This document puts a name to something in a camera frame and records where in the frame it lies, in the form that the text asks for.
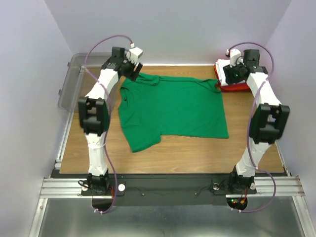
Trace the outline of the green t-shirt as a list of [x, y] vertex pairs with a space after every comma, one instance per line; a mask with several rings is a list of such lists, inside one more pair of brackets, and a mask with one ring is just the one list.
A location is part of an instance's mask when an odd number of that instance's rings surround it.
[[141, 73], [120, 87], [118, 115], [132, 152], [176, 135], [228, 139], [222, 92], [217, 79]]

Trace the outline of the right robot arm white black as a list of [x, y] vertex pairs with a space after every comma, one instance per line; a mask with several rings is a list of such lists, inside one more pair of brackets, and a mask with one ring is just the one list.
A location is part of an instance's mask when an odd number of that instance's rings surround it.
[[230, 63], [223, 67], [229, 85], [246, 82], [254, 96], [247, 128], [247, 147], [234, 166], [227, 180], [233, 193], [255, 189], [254, 176], [258, 165], [269, 147], [283, 135], [290, 107], [276, 97], [269, 83], [269, 73], [260, 66], [260, 52], [247, 49], [229, 49], [226, 56]]

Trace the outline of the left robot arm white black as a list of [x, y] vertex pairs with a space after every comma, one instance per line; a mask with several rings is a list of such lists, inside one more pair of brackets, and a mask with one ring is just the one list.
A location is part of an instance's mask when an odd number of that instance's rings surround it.
[[143, 50], [134, 45], [130, 49], [113, 47], [92, 89], [78, 99], [79, 125], [89, 154], [87, 179], [79, 182], [84, 192], [105, 195], [113, 191], [105, 158], [105, 138], [113, 109], [110, 93], [121, 77], [136, 80], [143, 66], [139, 62], [142, 55]]

